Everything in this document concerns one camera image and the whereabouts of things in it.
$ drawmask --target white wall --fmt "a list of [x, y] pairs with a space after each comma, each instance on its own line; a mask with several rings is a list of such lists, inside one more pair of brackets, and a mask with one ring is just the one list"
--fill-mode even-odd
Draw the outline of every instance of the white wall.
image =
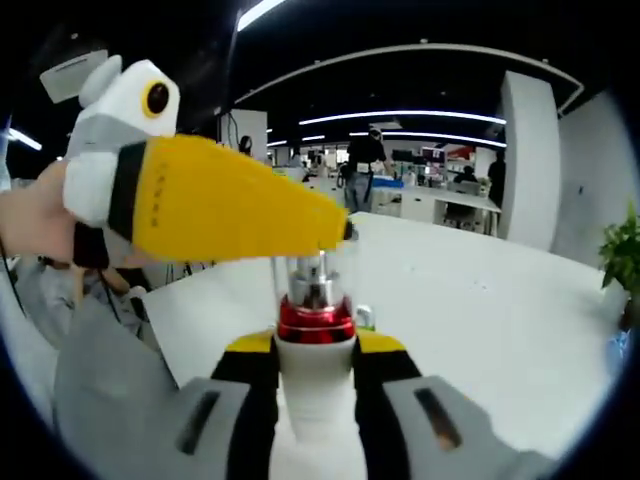
[[553, 252], [600, 264], [603, 228], [624, 221], [629, 201], [640, 207], [638, 159], [608, 93], [560, 120], [562, 195]]
[[498, 234], [549, 251], [560, 204], [560, 134], [553, 91], [545, 81], [507, 72], [501, 93], [507, 165]]
[[489, 167], [496, 161], [496, 152], [488, 148], [477, 147], [475, 157], [476, 178], [487, 178]]
[[[242, 139], [244, 135], [249, 135], [253, 141], [251, 155], [260, 162], [267, 160], [267, 112], [258, 112], [255, 110], [232, 110], [233, 118], [238, 124], [238, 139]], [[221, 141], [223, 144], [237, 150], [235, 124], [231, 121], [229, 115], [224, 115], [220, 119]]]

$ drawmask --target black stripe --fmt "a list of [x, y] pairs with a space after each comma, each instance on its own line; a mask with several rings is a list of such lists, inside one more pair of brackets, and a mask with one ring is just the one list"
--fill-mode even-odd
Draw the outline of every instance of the black stripe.
[[73, 263], [84, 268], [104, 270], [109, 266], [109, 253], [101, 228], [76, 223], [73, 232]]
[[133, 240], [133, 211], [136, 204], [138, 178], [147, 142], [128, 145], [120, 150], [113, 181], [109, 227], [125, 240]]

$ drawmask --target man in black shirt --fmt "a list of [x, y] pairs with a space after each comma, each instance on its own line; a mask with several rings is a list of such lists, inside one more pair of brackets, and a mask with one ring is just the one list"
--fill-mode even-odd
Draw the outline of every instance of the man in black shirt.
[[489, 178], [491, 179], [489, 198], [500, 208], [502, 208], [502, 198], [504, 197], [505, 173], [506, 164], [504, 163], [504, 152], [498, 152], [496, 161], [489, 167]]
[[371, 212], [371, 184], [373, 170], [371, 164], [377, 160], [384, 162], [387, 173], [391, 173], [391, 162], [387, 160], [382, 146], [382, 134], [372, 129], [366, 137], [357, 137], [347, 150], [349, 161], [344, 167], [346, 180], [344, 198], [351, 213]]

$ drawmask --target white pillar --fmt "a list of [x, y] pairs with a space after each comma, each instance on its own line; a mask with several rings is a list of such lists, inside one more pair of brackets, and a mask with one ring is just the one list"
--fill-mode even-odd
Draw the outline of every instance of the white pillar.
[[243, 136], [249, 135], [253, 142], [251, 156], [265, 163], [267, 161], [267, 112], [234, 109], [231, 113], [235, 122], [229, 118], [229, 115], [224, 115], [220, 119], [221, 143], [237, 150], [238, 142]]
[[549, 251], [560, 203], [560, 135], [551, 85], [507, 72], [502, 105], [507, 171], [499, 236]]

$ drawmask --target human hand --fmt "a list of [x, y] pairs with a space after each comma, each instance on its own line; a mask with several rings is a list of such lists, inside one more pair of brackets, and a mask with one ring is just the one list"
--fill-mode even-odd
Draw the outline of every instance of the human hand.
[[[77, 219], [64, 207], [68, 162], [53, 162], [26, 188], [0, 194], [0, 239], [8, 255], [45, 255], [73, 262]], [[115, 267], [136, 268], [153, 258], [139, 249]]]

